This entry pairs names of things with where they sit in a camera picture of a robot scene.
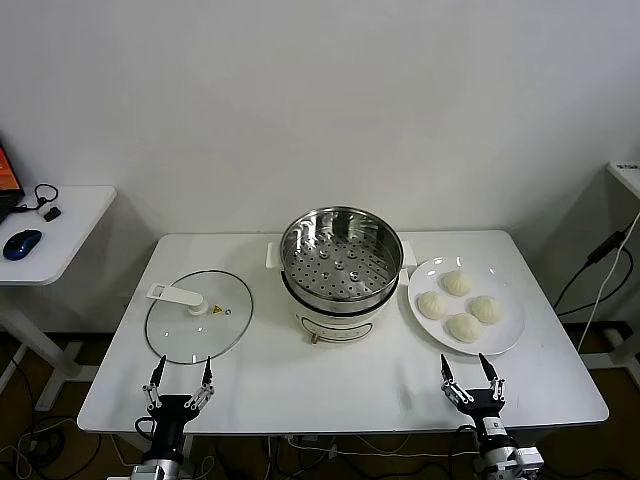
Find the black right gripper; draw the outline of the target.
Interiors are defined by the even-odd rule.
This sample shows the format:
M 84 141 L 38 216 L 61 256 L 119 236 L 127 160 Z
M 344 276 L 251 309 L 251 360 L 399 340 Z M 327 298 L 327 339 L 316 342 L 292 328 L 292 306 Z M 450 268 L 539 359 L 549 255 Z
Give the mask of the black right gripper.
M 472 419 L 480 448 L 502 448 L 505 446 L 505 427 L 500 411 L 504 407 L 505 380 L 482 353 L 478 356 L 490 390 L 471 390 L 469 393 L 461 388 L 444 354 L 440 355 L 441 390 L 460 413 Z

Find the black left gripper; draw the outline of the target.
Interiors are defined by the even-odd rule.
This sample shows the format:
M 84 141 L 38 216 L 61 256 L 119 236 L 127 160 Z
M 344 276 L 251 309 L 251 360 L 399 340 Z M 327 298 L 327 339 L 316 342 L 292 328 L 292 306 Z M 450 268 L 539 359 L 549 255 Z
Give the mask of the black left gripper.
M 189 395 L 159 395 L 159 386 L 166 364 L 166 356 L 160 358 L 149 382 L 142 386 L 149 415 L 155 422 L 151 441 L 152 453 L 180 453 L 185 426 L 196 418 L 196 409 L 203 409 L 214 395 L 213 375 L 208 357 L 201 386 Z

